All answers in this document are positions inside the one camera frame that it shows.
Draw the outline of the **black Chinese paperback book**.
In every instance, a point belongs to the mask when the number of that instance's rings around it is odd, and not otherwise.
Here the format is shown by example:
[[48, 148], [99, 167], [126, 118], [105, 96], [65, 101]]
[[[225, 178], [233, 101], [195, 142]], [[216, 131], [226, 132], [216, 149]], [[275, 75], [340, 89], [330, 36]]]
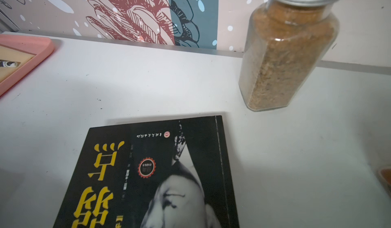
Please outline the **black Chinese paperback book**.
[[56, 228], [237, 228], [222, 116], [88, 131]]

